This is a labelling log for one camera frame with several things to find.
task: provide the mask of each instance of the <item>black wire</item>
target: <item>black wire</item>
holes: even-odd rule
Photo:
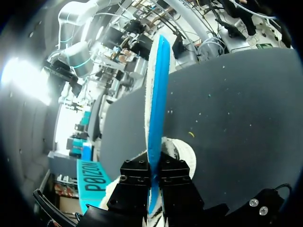
[[[191,2],[190,4],[191,4],[191,5],[193,6],[193,8],[195,8],[195,10],[201,15],[201,17],[206,21],[206,23],[207,23],[208,26],[209,26],[209,27],[206,26],[206,28],[207,28],[209,31],[211,31],[211,33],[212,33],[215,37],[217,37],[217,33],[214,32],[213,28],[211,27],[211,25],[209,24],[209,22],[206,20],[205,16],[197,9],[197,7],[193,4],[193,2]]]
[[[152,11],[157,16],[159,16],[160,17],[160,21],[163,22],[173,32],[173,34],[175,34],[175,35],[181,34],[181,36],[185,39],[185,36],[180,32],[180,30],[176,26],[174,26],[169,20],[167,20],[166,18],[164,18],[163,16],[161,16],[160,14],[158,14],[155,10],[150,9],[150,8],[148,8],[147,6],[145,6],[145,5],[141,4],[141,3],[138,3],[138,4],[140,6],[143,6],[144,8],[146,8],[147,10],[149,10],[150,12]],[[169,27],[163,20],[166,20],[166,22],[169,23],[169,25],[171,25],[175,29],[175,31],[171,27]]]
[[[277,190],[279,190],[279,189],[281,189],[281,188],[288,188],[289,194],[291,194],[292,191],[293,191],[292,187],[291,187],[290,184],[288,184],[288,183],[284,183],[284,184],[282,184],[282,185],[276,187],[274,190],[277,191]]]

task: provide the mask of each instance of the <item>bolt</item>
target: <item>bolt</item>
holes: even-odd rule
[[[171,182],[171,179],[169,177],[165,178],[165,182]]]
[[[268,213],[267,207],[264,206],[264,207],[260,208],[259,215],[264,216],[264,215],[267,215],[267,213]]]
[[[190,180],[190,177],[189,176],[184,176],[183,177],[183,181],[189,181]]]
[[[251,207],[256,207],[259,205],[259,201],[257,199],[251,199],[250,200],[250,206]]]
[[[120,181],[126,181],[126,180],[127,180],[127,176],[122,175],[122,176],[120,177]]]

